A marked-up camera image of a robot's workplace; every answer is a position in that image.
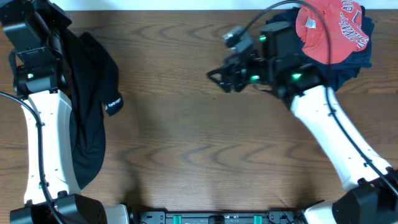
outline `table surface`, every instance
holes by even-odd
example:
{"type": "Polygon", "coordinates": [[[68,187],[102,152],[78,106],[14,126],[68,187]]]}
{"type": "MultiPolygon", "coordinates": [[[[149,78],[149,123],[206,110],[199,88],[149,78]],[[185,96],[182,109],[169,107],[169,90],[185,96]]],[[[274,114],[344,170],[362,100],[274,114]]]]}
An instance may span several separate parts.
{"type": "MultiPolygon", "coordinates": [[[[212,211],[302,207],[344,194],[314,137],[279,100],[251,87],[224,94],[206,79],[229,54],[221,36],[257,11],[68,14],[70,29],[91,32],[119,65],[125,101],[117,115],[105,115],[103,168],[84,196],[105,206],[212,211]]],[[[398,167],[398,11],[367,16],[376,24],[373,67],[337,97],[370,145],[398,167]]],[[[14,93],[12,45],[4,33],[0,40],[0,90],[14,93]]],[[[0,223],[6,223],[24,203],[27,131],[19,105],[4,98],[0,105],[0,223]]]]}

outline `folded clothing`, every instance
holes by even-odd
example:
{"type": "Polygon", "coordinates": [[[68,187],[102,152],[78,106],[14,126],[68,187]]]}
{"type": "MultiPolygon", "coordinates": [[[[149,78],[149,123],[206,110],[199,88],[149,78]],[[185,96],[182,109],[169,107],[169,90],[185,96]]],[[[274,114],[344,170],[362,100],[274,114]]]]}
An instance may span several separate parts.
{"type": "MultiPolygon", "coordinates": [[[[361,30],[362,9],[352,0],[305,0],[315,7],[330,34],[331,63],[340,63],[352,52],[366,48],[369,37],[361,30]]],[[[302,6],[296,19],[297,35],[305,42],[303,52],[328,64],[328,40],[320,18],[307,6],[302,6]]]]}
{"type": "MultiPolygon", "coordinates": [[[[296,29],[296,19],[299,14],[300,8],[289,9],[281,14],[275,15],[271,20],[266,21],[266,24],[272,22],[280,22],[287,21],[296,29]]],[[[331,64],[331,73],[329,76],[329,85],[337,91],[347,80],[353,77],[357,77],[361,67],[370,68],[372,64],[370,62],[371,59],[371,36],[374,29],[374,24],[372,23],[372,19],[365,17],[365,8],[361,6],[362,11],[362,26],[361,30],[369,37],[369,40],[366,44],[364,50],[359,52],[352,52],[349,56],[347,56],[340,63],[331,64]]],[[[299,49],[302,49],[305,43],[302,42],[299,36],[296,36],[297,45],[299,49]]],[[[308,57],[302,50],[299,51],[302,55],[305,63],[314,64],[321,73],[327,77],[328,65],[324,63],[320,63],[310,57],[308,57]]]]}

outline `black garment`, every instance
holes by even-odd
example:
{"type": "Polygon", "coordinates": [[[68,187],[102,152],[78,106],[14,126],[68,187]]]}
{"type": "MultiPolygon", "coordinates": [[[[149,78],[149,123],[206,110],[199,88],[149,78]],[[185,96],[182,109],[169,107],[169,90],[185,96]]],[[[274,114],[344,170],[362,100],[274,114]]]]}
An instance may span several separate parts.
{"type": "Polygon", "coordinates": [[[105,130],[101,102],[112,116],[123,107],[118,92],[118,66],[95,39],[62,32],[72,69],[70,143],[78,185],[86,187],[98,174],[105,155],[105,130]]]}
{"type": "MultiPolygon", "coordinates": [[[[371,52],[372,52],[371,36],[373,33],[374,24],[372,23],[371,18],[365,17],[365,8],[363,6],[361,6],[361,8],[363,12],[362,31],[367,36],[369,36],[369,42],[364,50],[360,52],[353,52],[344,61],[331,65],[329,84],[335,91],[337,91],[344,84],[344,82],[348,81],[350,78],[358,77],[361,67],[365,68],[372,67],[372,64],[370,62],[371,52]]],[[[287,21],[291,25],[293,25],[295,29],[296,18],[299,13],[299,10],[300,8],[297,7],[289,9],[281,14],[274,16],[271,20],[266,21],[266,23],[269,24],[272,22],[287,21]]],[[[321,71],[322,74],[326,77],[328,66],[320,62],[317,62],[316,60],[305,55],[304,52],[301,50],[304,46],[304,43],[301,41],[301,39],[298,36],[296,39],[297,39],[297,45],[299,46],[300,49],[299,53],[303,56],[304,60],[307,63],[314,64],[319,69],[319,71],[321,71]]]]}

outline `green connector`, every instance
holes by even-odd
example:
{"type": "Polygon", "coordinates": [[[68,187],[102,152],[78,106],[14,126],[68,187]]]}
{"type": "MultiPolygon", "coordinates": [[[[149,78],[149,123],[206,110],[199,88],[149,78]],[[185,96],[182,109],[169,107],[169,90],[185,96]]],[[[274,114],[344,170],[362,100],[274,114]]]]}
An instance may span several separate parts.
{"type": "Polygon", "coordinates": [[[262,224],[262,216],[255,215],[254,216],[254,224],[262,224]]]}
{"type": "Polygon", "coordinates": [[[173,224],[182,224],[182,217],[181,215],[175,215],[173,217],[173,224]]]}

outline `black cable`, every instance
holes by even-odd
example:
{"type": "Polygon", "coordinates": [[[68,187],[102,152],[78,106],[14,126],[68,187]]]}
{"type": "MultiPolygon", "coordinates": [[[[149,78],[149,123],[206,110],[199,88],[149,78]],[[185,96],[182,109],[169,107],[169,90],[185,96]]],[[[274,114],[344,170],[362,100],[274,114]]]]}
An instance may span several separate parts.
{"type": "Polygon", "coordinates": [[[47,202],[47,205],[49,206],[49,209],[52,212],[52,215],[54,218],[57,220],[59,224],[65,224],[65,222],[62,220],[60,217],[60,214],[55,210],[54,206],[52,205],[50,195],[49,195],[49,190],[47,188],[47,184],[45,183],[45,175],[44,175],[44,163],[43,163],[43,139],[42,139],[42,122],[37,116],[36,112],[25,102],[22,100],[16,98],[15,96],[12,96],[10,94],[4,93],[0,91],[0,96],[5,96],[6,98],[9,98],[10,100],[13,100],[20,105],[22,105],[24,108],[26,108],[35,118],[36,121],[36,128],[37,128],[37,150],[39,152],[39,177],[40,177],[40,183],[39,185],[42,187],[43,194],[45,197],[45,201],[47,202]]]}
{"type": "MultiPolygon", "coordinates": [[[[244,30],[242,31],[242,33],[239,34],[239,36],[243,35],[245,32],[247,32],[249,30],[249,28],[258,20],[260,19],[260,17],[262,17],[264,14],[266,14],[267,12],[269,12],[271,9],[284,5],[284,4],[290,4],[290,3],[298,3],[304,6],[307,6],[308,8],[310,8],[319,18],[319,20],[321,20],[322,22],[322,26],[325,28],[325,32],[326,32],[326,38],[328,40],[328,71],[327,71],[327,80],[329,80],[330,78],[330,73],[331,73],[331,42],[330,42],[330,34],[329,34],[329,30],[326,27],[326,23],[323,20],[322,16],[320,15],[320,13],[318,12],[318,10],[313,7],[311,4],[304,2],[304,1],[298,1],[298,0],[286,0],[286,1],[282,1],[282,2],[278,2],[276,4],[273,4],[271,6],[269,6],[268,8],[262,10],[255,18],[253,18],[253,20],[244,28],[244,30]]],[[[348,141],[353,145],[353,147],[357,150],[357,152],[359,153],[359,155],[361,155],[361,157],[365,160],[365,162],[369,165],[369,167],[372,168],[372,170],[380,177],[380,179],[392,190],[392,192],[398,196],[398,190],[387,180],[387,178],[383,175],[383,173],[373,164],[372,160],[370,160],[365,153],[363,153],[363,151],[359,148],[359,146],[354,142],[354,140],[351,138],[351,136],[347,133],[347,131],[345,130],[345,128],[343,127],[343,125],[340,123],[340,120],[337,118],[336,116],[336,110],[332,107],[331,102],[330,102],[330,97],[329,97],[329,90],[328,90],[328,86],[329,84],[326,83],[326,87],[325,87],[325,96],[326,96],[326,102],[328,104],[329,110],[330,110],[330,114],[332,115],[332,117],[335,119],[337,125],[339,126],[339,128],[341,129],[341,131],[344,133],[344,135],[347,137],[348,141]]]]}

